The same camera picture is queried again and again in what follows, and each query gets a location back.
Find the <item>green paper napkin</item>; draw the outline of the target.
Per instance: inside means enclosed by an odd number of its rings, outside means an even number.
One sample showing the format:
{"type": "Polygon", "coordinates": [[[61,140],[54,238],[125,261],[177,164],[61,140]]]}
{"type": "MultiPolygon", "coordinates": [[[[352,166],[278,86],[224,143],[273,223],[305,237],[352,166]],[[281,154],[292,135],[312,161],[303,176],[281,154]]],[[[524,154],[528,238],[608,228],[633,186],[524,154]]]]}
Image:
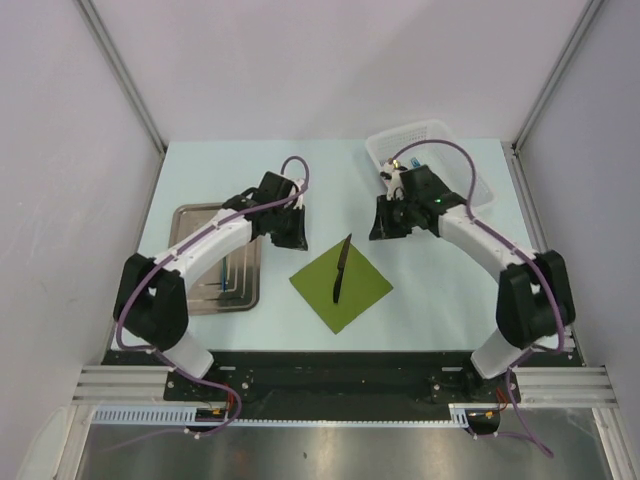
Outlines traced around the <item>green paper napkin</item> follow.
{"type": "Polygon", "coordinates": [[[295,290],[334,334],[393,290],[351,241],[339,303],[333,303],[336,266],[344,239],[290,278],[295,290]]]}

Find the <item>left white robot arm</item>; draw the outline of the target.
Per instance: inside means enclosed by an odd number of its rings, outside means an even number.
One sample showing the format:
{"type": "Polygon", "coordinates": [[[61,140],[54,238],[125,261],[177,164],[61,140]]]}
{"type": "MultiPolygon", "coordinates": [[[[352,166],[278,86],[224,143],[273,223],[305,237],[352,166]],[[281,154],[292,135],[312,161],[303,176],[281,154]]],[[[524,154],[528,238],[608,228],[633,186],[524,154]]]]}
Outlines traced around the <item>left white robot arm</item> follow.
{"type": "Polygon", "coordinates": [[[188,331],[187,296],[215,264],[256,238],[268,236],[280,248],[306,250],[303,194],[306,179],[267,172],[260,184],[226,200],[216,215],[165,252],[130,256],[123,268],[113,317],[127,330],[186,372],[197,398],[214,397],[220,374],[213,355],[188,331]]]}

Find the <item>iridescent spoon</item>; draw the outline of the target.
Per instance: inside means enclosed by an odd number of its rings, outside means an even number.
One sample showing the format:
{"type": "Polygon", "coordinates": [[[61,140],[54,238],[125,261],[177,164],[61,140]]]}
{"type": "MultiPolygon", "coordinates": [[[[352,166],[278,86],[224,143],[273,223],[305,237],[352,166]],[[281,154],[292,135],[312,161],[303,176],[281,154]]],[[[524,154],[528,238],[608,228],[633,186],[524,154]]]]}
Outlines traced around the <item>iridescent spoon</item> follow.
{"type": "Polygon", "coordinates": [[[221,291],[226,292],[228,290],[228,282],[229,282],[229,265],[227,257],[223,257],[221,261],[221,291]]]}

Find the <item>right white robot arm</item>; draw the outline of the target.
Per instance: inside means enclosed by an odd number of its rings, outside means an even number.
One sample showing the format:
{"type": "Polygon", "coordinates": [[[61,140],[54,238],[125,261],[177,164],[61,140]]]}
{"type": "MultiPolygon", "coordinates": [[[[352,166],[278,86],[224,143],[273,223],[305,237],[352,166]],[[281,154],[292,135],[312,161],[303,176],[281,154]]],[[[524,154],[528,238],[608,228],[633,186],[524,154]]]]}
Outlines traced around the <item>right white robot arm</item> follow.
{"type": "Polygon", "coordinates": [[[526,251],[468,213],[467,200],[426,165],[379,168],[387,192],[376,199],[369,239],[404,238],[416,228],[461,249],[498,284],[496,330],[471,354],[473,369],[461,376],[463,393],[484,401],[497,378],[539,339],[560,335],[575,321],[562,255],[526,251]]]}

